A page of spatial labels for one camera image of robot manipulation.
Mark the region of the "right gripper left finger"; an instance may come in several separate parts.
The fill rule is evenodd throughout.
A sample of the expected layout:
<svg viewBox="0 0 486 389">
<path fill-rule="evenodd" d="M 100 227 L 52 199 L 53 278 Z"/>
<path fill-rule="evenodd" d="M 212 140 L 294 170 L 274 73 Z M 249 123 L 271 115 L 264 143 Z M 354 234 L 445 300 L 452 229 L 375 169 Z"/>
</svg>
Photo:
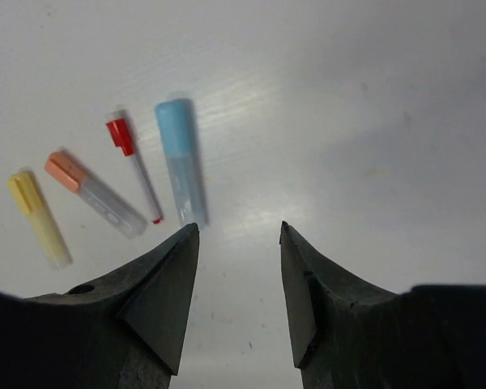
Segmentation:
<svg viewBox="0 0 486 389">
<path fill-rule="evenodd" d="M 181 361 L 199 230 L 63 294 L 0 293 L 0 388 L 166 388 Z"/>
</svg>

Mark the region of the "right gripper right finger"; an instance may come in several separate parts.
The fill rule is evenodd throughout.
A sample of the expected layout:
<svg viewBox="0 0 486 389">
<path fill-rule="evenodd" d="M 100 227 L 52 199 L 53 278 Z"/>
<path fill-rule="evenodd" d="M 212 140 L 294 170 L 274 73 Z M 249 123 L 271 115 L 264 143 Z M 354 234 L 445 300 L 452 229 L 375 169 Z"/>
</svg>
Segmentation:
<svg viewBox="0 0 486 389">
<path fill-rule="evenodd" d="M 396 294 L 362 280 L 282 224 L 294 366 L 306 388 L 486 388 L 486 285 Z"/>
</svg>

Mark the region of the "clear orange highlighter pen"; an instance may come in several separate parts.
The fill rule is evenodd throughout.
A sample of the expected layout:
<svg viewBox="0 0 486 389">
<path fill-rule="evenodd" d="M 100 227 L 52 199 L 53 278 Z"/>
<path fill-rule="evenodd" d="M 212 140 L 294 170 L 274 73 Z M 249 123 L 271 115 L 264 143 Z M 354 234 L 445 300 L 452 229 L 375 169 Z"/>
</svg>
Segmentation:
<svg viewBox="0 0 486 389">
<path fill-rule="evenodd" d="M 81 190 L 77 194 L 73 194 L 82 199 L 126 238 L 132 239 L 140 236 L 146 227 L 145 220 L 109 188 L 88 173 L 87 175 L 89 178 L 82 185 Z"/>
</svg>

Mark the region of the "thin red pen refill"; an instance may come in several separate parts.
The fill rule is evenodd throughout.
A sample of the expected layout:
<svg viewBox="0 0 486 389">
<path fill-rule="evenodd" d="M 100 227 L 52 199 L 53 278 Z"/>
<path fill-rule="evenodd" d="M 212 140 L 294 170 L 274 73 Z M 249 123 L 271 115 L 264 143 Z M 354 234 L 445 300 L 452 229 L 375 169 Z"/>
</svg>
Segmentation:
<svg viewBox="0 0 486 389">
<path fill-rule="evenodd" d="M 153 225 L 158 225 L 164 220 L 164 214 L 162 212 L 162 208 L 160 206 L 158 196 L 156 195 L 155 188 L 151 183 L 151 179 L 148 176 L 147 173 L 147 168 L 143 162 L 143 158 L 140 155 L 140 151 L 138 148 L 138 144 L 135 139 L 133 127 L 131 124 L 131 120 L 128 117 L 127 112 L 124 109 L 119 109 L 114 111 L 109 115 L 107 118 L 107 122 L 112 121 L 116 118 L 125 118 L 126 121 L 128 122 L 128 125 L 130 127 L 130 132 L 132 134 L 132 138 L 134 140 L 134 146 L 135 146 L 135 154 L 132 156 L 125 156 L 125 158 L 131 163 L 134 171 L 135 171 L 135 176 L 137 177 L 139 184 L 143 190 L 149 211 L 150 211 L 150 216 L 149 220 Z"/>
</svg>

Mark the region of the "orange pen cap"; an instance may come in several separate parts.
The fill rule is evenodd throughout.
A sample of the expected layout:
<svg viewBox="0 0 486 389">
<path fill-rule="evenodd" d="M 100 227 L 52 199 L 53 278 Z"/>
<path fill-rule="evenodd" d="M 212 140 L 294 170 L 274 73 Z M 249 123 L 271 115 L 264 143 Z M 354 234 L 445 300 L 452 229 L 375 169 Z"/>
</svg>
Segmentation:
<svg viewBox="0 0 486 389">
<path fill-rule="evenodd" d="M 71 193 L 77 194 L 88 180 L 86 171 L 63 152 L 53 152 L 45 162 L 45 171 Z"/>
</svg>

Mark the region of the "yellow highlighter pen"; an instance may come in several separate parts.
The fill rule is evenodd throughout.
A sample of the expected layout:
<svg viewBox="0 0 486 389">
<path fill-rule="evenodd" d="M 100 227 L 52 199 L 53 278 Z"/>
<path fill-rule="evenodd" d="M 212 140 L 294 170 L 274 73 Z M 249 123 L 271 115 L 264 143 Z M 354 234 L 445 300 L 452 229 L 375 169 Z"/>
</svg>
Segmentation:
<svg viewBox="0 0 486 389">
<path fill-rule="evenodd" d="M 54 269 L 62 269 L 71 264 L 70 252 L 62 238 L 49 206 L 41 193 L 37 181 L 36 187 L 42 201 L 42 205 L 31 215 L 27 215 L 25 217 L 28 220 L 32 231 L 36 235 L 36 239 L 45 257 L 47 258 L 49 265 Z"/>
</svg>

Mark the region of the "small red pen cap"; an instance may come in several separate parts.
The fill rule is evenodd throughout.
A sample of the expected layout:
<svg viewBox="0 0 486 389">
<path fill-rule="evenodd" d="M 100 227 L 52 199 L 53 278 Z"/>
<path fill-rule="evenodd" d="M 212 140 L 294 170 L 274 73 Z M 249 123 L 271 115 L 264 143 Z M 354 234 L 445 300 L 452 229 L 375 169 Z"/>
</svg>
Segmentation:
<svg viewBox="0 0 486 389">
<path fill-rule="evenodd" d="M 106 123 L 115 147 L 119 147 L 124 156 L 135 154 L 134 140 L 125 118 L 116 118 Z"/>
</svg>

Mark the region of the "clear blue highlighter pen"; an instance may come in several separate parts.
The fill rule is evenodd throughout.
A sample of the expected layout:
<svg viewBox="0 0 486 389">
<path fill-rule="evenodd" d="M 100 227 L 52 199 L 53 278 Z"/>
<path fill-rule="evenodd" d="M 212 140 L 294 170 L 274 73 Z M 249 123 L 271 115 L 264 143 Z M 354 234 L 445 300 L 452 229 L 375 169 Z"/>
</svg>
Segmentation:
<svg viewBox="0 0 486 389">
<path fill-rule="evenodd" d="M 207 213 L 201 183 L 198 143 L 194 154 L 165 156 L 165 159 L 179 221 L 183 225 L 196 223 L 198 227 L 204 227 L 207 223 Z"/>
</svg>

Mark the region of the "light blue pen cap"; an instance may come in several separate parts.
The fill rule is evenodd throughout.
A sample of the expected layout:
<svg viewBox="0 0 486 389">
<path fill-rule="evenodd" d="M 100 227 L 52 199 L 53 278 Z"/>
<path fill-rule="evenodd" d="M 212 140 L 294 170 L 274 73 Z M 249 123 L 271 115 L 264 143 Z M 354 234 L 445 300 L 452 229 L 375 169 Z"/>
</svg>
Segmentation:
<svg viewBox="0 0 486 389">
<path fill-rule="evenodd" d="M 194 154 L 197 149 L 196 119 L 191 99 L 178 98 L 155 106 L 156 122 L 167 157 Z"/>
</svg>

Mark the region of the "yellow pen cap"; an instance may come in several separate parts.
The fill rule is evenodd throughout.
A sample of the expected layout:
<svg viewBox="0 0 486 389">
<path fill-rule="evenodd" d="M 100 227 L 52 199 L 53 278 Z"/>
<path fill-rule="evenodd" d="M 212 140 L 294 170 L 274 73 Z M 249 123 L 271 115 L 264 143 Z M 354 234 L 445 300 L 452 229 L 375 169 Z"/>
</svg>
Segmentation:
<svg viewBox="0 0 486 389">
<path fill-rule="evenodd" d="M 38 194 L 34 176 L 30 171 L 23 170 L 12 174 L 7 181 L 7 187 L 23 215 L 31 215 L 41 207 L 41 197 Z"/>
</svg>

